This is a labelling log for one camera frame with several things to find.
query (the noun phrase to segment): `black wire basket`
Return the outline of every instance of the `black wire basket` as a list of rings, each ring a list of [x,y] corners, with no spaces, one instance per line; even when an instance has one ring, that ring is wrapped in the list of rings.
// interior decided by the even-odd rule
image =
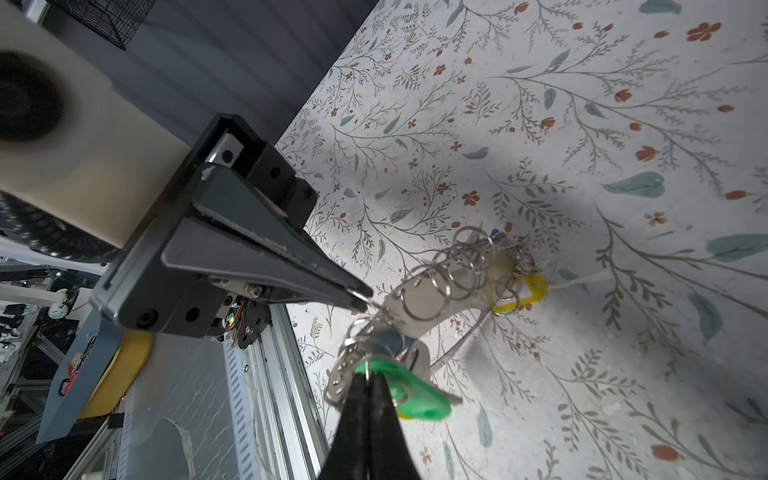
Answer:
[[[154,1],[48,0],[121,50],[125,50]]]

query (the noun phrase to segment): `dark gray corrugated panel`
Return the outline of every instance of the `dark gray corrugated panel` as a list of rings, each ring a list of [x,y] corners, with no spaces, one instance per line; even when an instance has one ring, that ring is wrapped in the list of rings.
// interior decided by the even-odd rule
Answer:
[[[192,145],[215,113],[276,142],[375,0],[157,0],[121,51],[51,9],[45,26]]]

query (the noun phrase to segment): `floral tablecloth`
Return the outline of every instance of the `floral tablecloth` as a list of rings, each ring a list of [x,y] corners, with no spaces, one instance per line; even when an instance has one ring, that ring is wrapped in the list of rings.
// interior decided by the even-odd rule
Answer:
[[[768,3],[382,0],[279,143],[381,299],[472,225],[553,290],[403,422],[423,478],[766,478]],[[322,401],[353,313],[292,306]],[[472,312],[425,339],[442,354]]]

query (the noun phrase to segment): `green key tag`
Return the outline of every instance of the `green key tag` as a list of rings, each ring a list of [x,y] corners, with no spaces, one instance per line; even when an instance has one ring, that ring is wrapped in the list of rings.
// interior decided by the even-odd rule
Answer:
[[[428,383],[398,363],[369,359],[362,361],[355,373],[366,372],[366,362],[371,372],[382,373],[389,385],[393,402],[398,402],[397,412],[401,418],[420,420],[443,420],[451,415],[448,397],[435,390]]]

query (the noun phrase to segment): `yellow plastic tag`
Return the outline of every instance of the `yellow plastic tag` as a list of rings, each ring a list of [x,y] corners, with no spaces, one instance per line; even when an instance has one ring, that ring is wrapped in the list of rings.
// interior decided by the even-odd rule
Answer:
[[[520,304],[515,297],[497,299],[493,306],[493,311],[496,313],[509,313],[519,306],[525,306],[529,303],[538,302],[544,298],[547,294],[547,283],[539,275],[519,276],[511,280],[508,286],[510,290],[514,290],[520,297]]]

